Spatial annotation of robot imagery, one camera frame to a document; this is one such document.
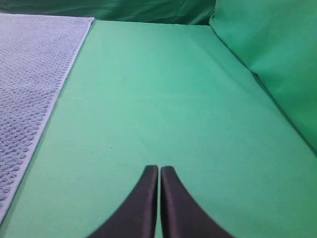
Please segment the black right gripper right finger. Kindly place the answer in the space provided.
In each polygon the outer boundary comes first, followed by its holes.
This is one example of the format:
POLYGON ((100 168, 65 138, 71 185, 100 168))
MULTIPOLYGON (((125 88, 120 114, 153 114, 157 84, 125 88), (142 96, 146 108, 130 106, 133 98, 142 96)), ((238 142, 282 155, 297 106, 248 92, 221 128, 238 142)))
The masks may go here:
POLYGON ((231 238, 194 200, 172 166, 161 168, 160 219, 164 238, 231 238))

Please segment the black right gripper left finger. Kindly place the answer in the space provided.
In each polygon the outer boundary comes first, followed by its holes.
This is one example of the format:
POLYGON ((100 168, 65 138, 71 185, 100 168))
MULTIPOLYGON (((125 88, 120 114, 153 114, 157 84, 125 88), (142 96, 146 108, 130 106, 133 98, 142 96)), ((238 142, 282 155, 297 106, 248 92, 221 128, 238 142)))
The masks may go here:
POLYGON ((141 177, 117 210, 90 238, 153 238, 158 204, 158 167, 145 166, 141 177))

